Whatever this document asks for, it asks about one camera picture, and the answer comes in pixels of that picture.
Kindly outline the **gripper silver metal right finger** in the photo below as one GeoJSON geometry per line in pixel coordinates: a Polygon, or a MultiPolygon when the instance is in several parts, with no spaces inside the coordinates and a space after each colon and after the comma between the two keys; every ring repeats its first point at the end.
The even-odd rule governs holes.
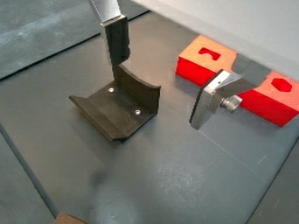
{"type": "Polygon", "coordinates": [[[257,79],[252,75],[218,70],[200,87],[190,112],[190,126],[197,130],[218,108],[224,108],[232,113],[242,101],[238,94],[256,86],[257,79]]]}

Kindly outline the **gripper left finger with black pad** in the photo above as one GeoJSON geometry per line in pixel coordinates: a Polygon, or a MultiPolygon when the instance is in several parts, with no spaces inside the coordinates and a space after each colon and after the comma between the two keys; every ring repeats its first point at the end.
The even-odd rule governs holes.
{"type": "Polygon", "coordinates": [[[129,57],[126,17],[120,12],[117,0],[88,0],[88,3],[97,17],[110,65],[114,67],[129,57]]]}

